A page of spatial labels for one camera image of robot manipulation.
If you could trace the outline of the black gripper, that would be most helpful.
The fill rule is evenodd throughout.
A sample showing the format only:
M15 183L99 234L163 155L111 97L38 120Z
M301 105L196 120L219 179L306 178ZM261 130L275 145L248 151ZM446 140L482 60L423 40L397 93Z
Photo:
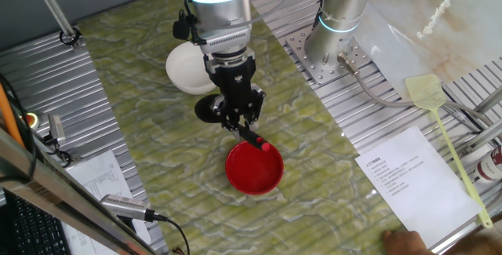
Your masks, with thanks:
M221 125L228 131L239 128L241 117L245 126L253 126L259 119L266 93L252 84L256 72L254 56L239 58L204 56L204 65L211 82L220 90L203 98L203 118L221 118Z

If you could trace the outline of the person's right hand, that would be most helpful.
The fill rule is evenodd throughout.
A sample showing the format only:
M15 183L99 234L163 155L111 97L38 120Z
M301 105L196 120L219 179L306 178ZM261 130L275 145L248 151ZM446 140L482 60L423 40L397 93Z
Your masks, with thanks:
M385 231L383 243L387 255L430 254L416 231Z

